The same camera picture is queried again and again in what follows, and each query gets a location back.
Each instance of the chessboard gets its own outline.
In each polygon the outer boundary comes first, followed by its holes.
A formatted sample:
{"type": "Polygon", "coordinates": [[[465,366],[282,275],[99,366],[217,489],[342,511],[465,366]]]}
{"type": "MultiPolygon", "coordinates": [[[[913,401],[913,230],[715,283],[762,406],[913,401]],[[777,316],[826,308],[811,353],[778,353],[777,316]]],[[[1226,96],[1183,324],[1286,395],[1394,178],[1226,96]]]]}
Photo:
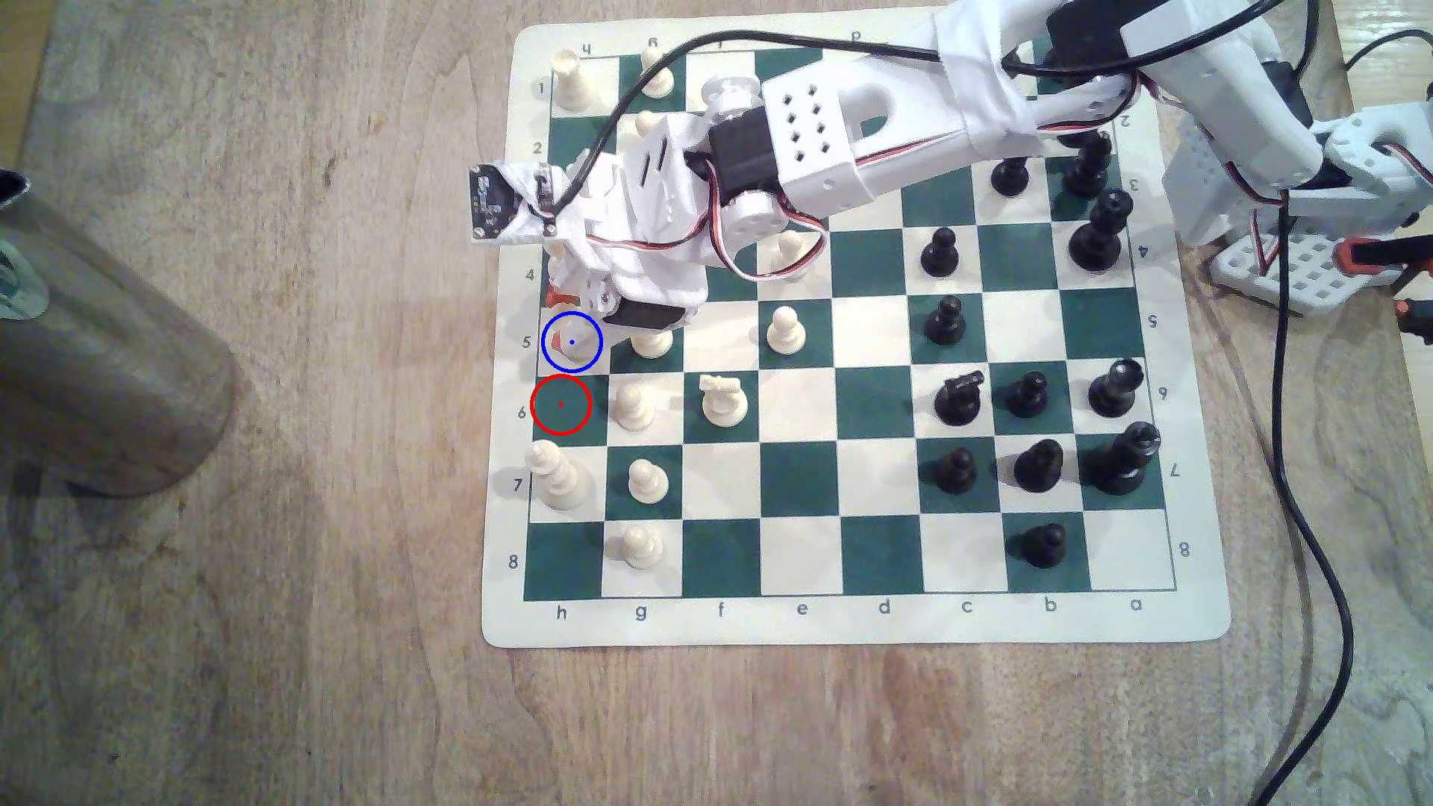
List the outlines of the chessboard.
{"type": "MultiPolygon", "coordinates": [[[[547,24],[514,44],[509,83],[512,162],[566,166],[632,86],[639,52],[695,34],[762,29],[884,42],[933,9],[764,17],[547,24]],[[552,100],[552,56],[570,49],[598,87],[589,109],[552,100]]],[[[1048,43],[1022,49],[1039,59],[1048,43]]],[[[701,112],[712,75],[759,80],[853,53],[722,43],[672,66],[675,89],[638,96],[615,138],[633,142],[641,110],[701,112]]],[[[1026,92],[1059,92],[1029,80],[1026,92]]],[[[1198,641],[1230,625],[1224,554],[1209,478],[1189,326],[1161,176],[1156,103],[1144,96],[1103,128],[1115,142],[1109,186],[1135,212],[1121,262],[1091,274],[1068,242],[1091,202],[1065,192],[1075,152],[1030,159],[1016,198],[990,188],[995,163],[952,171],[831,217],[830,248],[798,280],[752,284],[711,268],[708,301],[658,359],[631,343],[603,349],[582,371],[557,367],[540,344],[563,313],[545,307],[546,254],[509,247],[499,260],[492,446],[483,532],[483,634],[500,647],[672,644],[887,644],[1198,641]],[[956,232],[959,270],[927,275],[921,250],[939,227],[956,232]],[[963,303],[967,333],[933,344],[923,323],[940,298],[963,303]],[[807,343],[795,354],[765,340],[772,311],[792,307],[807,343]],[[1119,359],[1146,373],[1129,414],[1106,419],[1091,383],[1119,359]],[[977,419],[944,425],[943,381],[979,370],[977,419]],[[1049,404],[1013,416],[1005,389],[1030,370],[1049,404]],[[739,379],[749,413],[735,427],[702,414],[701,374],[739,379]],[[656,403],[642,432],[612,422],[613,397],[641,383],[656,403]],[[1164,446],[1131,495],[1082,479],[1092,452],[1135,422],[1164,446]],[[524,457],[549,439],[595,480],[580,506],[555,511],[533,495],[524,457]],[[1013,480],[1015,457],[1053,439],[1070,459],[1055,489],[1013,480]],[[977,459],[974,488],[936,486],[934,463],[956,447],[977,459]],[[628,468],[648,459],[668,495],[638,503],[628,468]],[[655,568],[612,551],[631,523],[661,538],[655,568]],[[1012,538],[1059,523],[1068,554],[1040,569],[1012,538]]],[[[771,268],[772,242],[737,255],[771,268]]]]}

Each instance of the wooden table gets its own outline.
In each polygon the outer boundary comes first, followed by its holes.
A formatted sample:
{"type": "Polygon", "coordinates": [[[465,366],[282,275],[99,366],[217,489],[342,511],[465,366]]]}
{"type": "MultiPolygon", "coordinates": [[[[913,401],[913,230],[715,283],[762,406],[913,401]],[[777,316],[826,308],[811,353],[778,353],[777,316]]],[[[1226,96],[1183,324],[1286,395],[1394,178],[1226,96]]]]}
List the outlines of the wooden table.
{"type": "MultiPolygon", "coordinates": [[[[225,442],[166,493],[106,501],[4,468],[0,802],[1245,800],[1328,691],[1337,631],[1268,480],[1274,313],[1194,268],[1225,638],[483,643],[496,254],[467,244],[454,181],[502,156],[513,36],[818,7],[62,6],[24,165],[226,338],[244,379],[225,442]]],[[[1347,105],[1331,26],[1308,82],[1326,115],[1347,105]]],[[[1433,509],[1387,300],[1298,321],[1290,379],[1290,473],[1358,641],[1287,797],[1426,802],[1433,509]]]]}

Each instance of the black chess piece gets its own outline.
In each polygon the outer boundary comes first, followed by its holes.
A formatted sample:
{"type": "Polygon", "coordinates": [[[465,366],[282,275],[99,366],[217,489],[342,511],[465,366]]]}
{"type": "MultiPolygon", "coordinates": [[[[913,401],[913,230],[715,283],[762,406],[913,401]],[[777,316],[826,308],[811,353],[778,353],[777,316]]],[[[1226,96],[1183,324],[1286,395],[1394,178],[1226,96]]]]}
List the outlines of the black chess piece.
{"type": "Polygon", "coordinates": [[[1002,159],[990,172],[990,186],[995,192],[1010,198],[1023,194],[1025,188],[1030,186],[1030,171],[1025,166],[1029,159],[1027,156],[1002,159]]]}
{"type": "Polygon", "coordinates": [[[936,229],[930,244],[920,252],[920,267],[931,277],[950,277],[960,265],[956,232],[949,227],[936,229]]]}
{"type": "Polygon", "coordinates": [[[1135,390],[1145,383],[1145,369],[1121,359],[1089,384],[1089,407],[1101,417],[1123,417],[1135,407],[1135,390]]]}
{"type": "Polygon", "coordinates": [[[1135,199],[1119,188],[1101,194],[1095,209],[1089,211],[1089,224],[1070,237],[1070,258],[1085,271],[1109,271],[1119,261],[1119,234],[1134,209],[1135,199]]]}
{"type": "Polygon", "coordinates": [[[1005,407],[1022,420],[1039,416],[1050,402],[1050,396],[1046,392],[1049,384],[1050,381],[1042,371],[1025,373],[1025,377],[1010,386],[1010,392],[1005,399],[1005,407]]]}
{"type": "Polygon", "coordinates": [[[1159,453],[1164,437],[1149,423],[1125,429],[1089,459],[1089,480],[1109,495],[1129,495],[1145,480],[1145,468],[1159,453]]]}
{"type": "Polygon", "coordinates": [[[1079,156],[1065,168],[1065,191],[1082,199],[1092,199],[1109,182],[1109,158],[1115,146],[1109,135],[1098,132],[1085,141],[1079,156]]]}
{"type": "Polygon", "coordinates": [[[964,447],[952,450],[936,463],[936,485],[950,495],[970,492],[979,475],[974,455],[964,447]]]}
{"type": "Polygon", "coordinates": [[[1065,470],[1065,449],[1042,439],[1015,459],[1015,483],[1025,492],[1050,492],[1065,470]]]}
{"type": "Polygon", "coordinates": [[[980,384],[984,373],[973,371],[946,380],[936,393],[936,416],[947,426],[969,426],[980,414],[980,384]]]}
{"type": "Polygon", "coordinates": [[[960,297],[943,297],[936,310],[926,317],[926,338],[950,347],[966,336],[966,317],[960,313],[960,297]]]}
{"type": "Polygon", "coordinates": [[[1015,549],[1020,559],[1036,568],[1055,568],[1065,561],[1068,551],[1065,526],[1046,523],[1016,535],[1015,549]]]}

